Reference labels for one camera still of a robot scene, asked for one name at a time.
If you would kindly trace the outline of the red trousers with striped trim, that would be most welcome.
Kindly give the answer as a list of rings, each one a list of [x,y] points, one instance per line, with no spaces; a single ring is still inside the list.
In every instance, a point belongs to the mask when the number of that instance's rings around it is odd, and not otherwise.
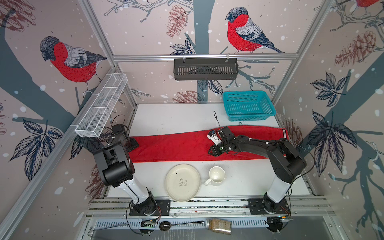
[[[284,128],[272,128],[251,125],[230,126],[236,136],[244,135],[259,140],[290,139]],[[133,163],[150,162],[188,162],[188,161],[243,161],[263,159],[250,153],[223,154],[219,157],[209,155],[214,144],[207,138],[209,131],[197,131],[172,135],[134,137],[139,147],[129,153]]]

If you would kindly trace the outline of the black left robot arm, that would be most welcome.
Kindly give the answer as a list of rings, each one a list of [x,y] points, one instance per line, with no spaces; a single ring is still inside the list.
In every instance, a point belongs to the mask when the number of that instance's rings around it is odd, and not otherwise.
[[[116,124],[112,126],[107,144],[96,150],[93,156],[103,184],[122,189],[134,205],[144,207],[150,204],[153,196],[134,176],[136,170],[129,153],[138,147],[138,142],[129,136],[126,126]]]

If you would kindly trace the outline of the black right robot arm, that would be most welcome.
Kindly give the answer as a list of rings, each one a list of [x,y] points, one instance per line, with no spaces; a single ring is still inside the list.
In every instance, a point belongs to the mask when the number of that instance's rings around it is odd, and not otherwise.
[[[264,195],[265,205],[281,203],[295,179],[307,166],[298,150],[285,138],[265,141],[244,135],[235,136],[229,127],[223,127],[214,140],[218,141],[208,151],[211,156],[219,157],[224,153],[235,152],[255,154],[270,160],[275,177]]]

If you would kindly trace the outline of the cream ceramic mug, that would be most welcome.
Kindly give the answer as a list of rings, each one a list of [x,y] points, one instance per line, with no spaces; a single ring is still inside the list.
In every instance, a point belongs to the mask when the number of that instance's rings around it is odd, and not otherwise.
[[[209,179],[205,181],[205,186],[215,186],[218,187],[226,179],[225,170],[219,166],[214,166],[209,171]]]

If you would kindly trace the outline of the cream round plate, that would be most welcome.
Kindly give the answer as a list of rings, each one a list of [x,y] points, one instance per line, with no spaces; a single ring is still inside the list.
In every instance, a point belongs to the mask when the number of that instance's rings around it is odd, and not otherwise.
[[[199,172],[191,165],[180,164],[166,175],[165,189],[168,196],[177,202],[187,202],[195,197],[201,186]]]

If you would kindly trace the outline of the teal plastic basket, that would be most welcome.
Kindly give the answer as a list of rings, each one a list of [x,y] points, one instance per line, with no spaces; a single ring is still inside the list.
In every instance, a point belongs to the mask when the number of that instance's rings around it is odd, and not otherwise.
[[[224,92],[223,103],[231,122],[264,121],[276,115],[276,109],[264,91]]]

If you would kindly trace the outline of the glass jar with grains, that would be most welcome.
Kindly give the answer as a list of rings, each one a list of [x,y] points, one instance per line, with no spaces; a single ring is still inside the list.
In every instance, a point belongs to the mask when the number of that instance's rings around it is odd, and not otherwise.
[[[209,219],[207,220],[206,228],[214,233],[232,234],[232,222],[227,220]]]

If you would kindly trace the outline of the black spoon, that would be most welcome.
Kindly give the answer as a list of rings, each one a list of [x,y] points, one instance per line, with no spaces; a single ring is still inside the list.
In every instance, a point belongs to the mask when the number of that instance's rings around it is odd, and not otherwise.
[[[187,222],[187,223],[178,223],[178,224],[172,224],[169,221],[163,221],[159,225],[159,229],[163,232],[168,231],[171,229],[171,227],[174,226],[183,226],[183,225],[195,225],[195,224],[203,224],[205,221],[194,221],[194,222]]]

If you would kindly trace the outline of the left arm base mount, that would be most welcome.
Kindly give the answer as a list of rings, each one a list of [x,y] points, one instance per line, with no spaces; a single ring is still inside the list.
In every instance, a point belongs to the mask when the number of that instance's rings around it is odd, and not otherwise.
[[[143,202],[129,207],[130,217],[143,216],[169,216],[171,208],[170,200],[156,200],[151,192]]]

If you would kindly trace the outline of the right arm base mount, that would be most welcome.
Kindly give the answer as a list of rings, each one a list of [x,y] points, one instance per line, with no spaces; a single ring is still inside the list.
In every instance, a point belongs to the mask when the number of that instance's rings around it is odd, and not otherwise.
[[[251,215],[290,215],[291,209],[286,200],[286,197],[275,203],[267,194],[262,198],[248,199],[247,208],[250,210]]]

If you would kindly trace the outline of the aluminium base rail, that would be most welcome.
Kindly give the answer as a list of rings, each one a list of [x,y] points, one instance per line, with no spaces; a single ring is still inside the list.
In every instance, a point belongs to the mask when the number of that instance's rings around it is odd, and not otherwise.
[[[200,219],[230,219],[236,225],[261,226],[268,219],[278,218],[283,221],[295,217],[333,217],[335,212],[325,197],[292,196],[287,197],[277,210],[270,214],[262,205],[262,199],[246,197],[195,198],[188,202],[175,202],[166,199],[157,201],[158,208],[146,216],[134,211],[129,199],[107,198],[91,202],[84,215],[94,228],[129,224],[138,228],[145,220],[170,221],[181,223]]]

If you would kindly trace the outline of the black hanging wall basket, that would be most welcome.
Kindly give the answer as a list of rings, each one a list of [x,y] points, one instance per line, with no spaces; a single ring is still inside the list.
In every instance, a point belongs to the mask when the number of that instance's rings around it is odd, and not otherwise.
[[[234,80],[238,73],[237,59],[174,59],[177,81]]]

